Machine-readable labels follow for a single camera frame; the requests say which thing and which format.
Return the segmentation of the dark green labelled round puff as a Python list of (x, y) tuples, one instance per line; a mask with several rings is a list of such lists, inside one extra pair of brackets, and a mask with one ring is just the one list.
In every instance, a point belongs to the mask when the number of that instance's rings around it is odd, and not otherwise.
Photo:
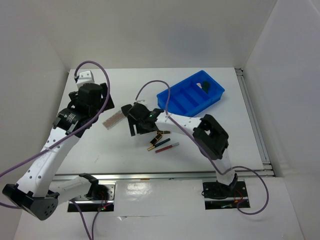
[(208, 81), (203, 81), (201, 85), (202, 85), (202, 88), (201, 88), (201, 89), (202, 89), (203, 91), (209, 90), (209, 89), (210, 89), (210, 86), (211, 86)]

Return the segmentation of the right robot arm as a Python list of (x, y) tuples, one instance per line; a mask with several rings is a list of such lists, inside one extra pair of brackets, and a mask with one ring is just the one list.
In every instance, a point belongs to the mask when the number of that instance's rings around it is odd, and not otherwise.
[(190, 137), (216, 171), (217, 186), (214, 197), (227, 198), (235, 191), (238, 176), (232, 169), (227, 154), (229, 135), (213, 116), (206, 114), (204, 117), (188, 117), (165, 112), (159, 108), (149, 110), (138, 102), (122, 106), (121, 111), (128, 119), (132, 136), (170, 131)]

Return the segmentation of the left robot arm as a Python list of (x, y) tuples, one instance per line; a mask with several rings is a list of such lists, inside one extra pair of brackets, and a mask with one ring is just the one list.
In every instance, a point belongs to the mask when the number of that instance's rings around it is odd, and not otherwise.
[(17, 183), (8, 183), (2, 190), (15, 207), (44, 221), (64, 202), (79, 196), (98, 199), (101, 193), (108, 193), (108, 189), (88, 173), (62, 183), (52, 183), (62, 162), (84, 132), (98, 120), (100, 113), (115, 107), (107, 94), (106, 83), (85, 83), (78, 91), (69, 93), (69, 104), (58, 113), (49, 138), (33, 164)]

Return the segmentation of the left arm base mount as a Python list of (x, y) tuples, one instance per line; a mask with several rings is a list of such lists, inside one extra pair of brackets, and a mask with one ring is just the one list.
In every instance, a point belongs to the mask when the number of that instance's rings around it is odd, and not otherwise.
[(84, 213), (113, 212), (116, 183), (110, 181), (102, 181), (102, 187), (98, 190), (96, 196), (89, 198), (81, 195), (75, 198), (75, 203)]

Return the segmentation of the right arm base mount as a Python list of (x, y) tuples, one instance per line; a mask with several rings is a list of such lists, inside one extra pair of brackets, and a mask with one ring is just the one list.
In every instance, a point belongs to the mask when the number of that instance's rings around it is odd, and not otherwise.
[(240, 209), (250, 208), (247, 186), (244, 181), (238, 181), (232, 190), (223, 189), (216, 182), (203, 182), (201, 195), (204, 197), (206, 210)]

